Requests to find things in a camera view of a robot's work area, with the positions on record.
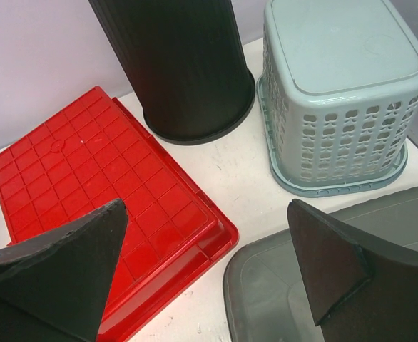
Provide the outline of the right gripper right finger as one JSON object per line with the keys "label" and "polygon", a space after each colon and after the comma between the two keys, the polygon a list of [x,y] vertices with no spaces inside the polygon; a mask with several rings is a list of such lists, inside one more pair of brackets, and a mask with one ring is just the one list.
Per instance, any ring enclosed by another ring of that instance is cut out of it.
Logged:
{"label": "right gripper right finger", "polygon": [[325,341],[418,341],[418,251],[299,199],[289,204],[287,220]]}

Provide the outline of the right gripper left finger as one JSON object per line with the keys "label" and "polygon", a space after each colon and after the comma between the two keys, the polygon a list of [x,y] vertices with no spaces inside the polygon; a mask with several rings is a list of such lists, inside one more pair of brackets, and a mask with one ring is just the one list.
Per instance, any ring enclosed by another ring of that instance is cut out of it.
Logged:
{"label": "right gripper left finger", "polygon": [[95,341],[127,221],[115,199],[0,249],[0,341]]}

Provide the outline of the grey plastic tray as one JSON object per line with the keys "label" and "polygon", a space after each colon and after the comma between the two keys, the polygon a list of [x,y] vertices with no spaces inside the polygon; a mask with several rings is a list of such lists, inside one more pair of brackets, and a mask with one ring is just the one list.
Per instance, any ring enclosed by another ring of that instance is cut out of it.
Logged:
{"label": "grey plastic tray", "polygon": [[[418,187],[328,214],[418,251]],[[314,324],[290,227],[241,248],[223,279],[234,341],[325,341]]]}

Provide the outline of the red plastic tray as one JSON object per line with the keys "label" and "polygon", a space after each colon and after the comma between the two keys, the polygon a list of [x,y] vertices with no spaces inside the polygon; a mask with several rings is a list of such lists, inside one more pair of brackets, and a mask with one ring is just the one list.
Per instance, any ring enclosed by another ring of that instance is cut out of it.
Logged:
{"label": "red plastic tray", "polygon": [[124,201],[100,341],[127,341],[237,243],[238,230],[116,98],[96,86],[0,152],[12,244]]}

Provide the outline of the teal perforated plastic basket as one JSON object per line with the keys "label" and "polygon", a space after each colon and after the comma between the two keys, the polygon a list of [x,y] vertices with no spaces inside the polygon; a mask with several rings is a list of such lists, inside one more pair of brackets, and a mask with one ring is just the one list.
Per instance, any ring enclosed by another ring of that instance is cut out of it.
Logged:
{"label": "teal perforated plastic basket", "polygon": [[385,187],[407,164],[418,40],[390,1],[269,1],[257,95],[285,190]]}

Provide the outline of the large black plastic bucket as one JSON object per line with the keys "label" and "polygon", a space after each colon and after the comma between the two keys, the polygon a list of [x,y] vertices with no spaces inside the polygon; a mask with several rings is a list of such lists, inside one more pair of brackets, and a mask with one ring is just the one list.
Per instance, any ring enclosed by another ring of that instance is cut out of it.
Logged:
{"label": "large black plastic bucket", "polygon": [[230,1],[92,1],[91,8],[160,138],[209,143],[248,116],[255,80]]}

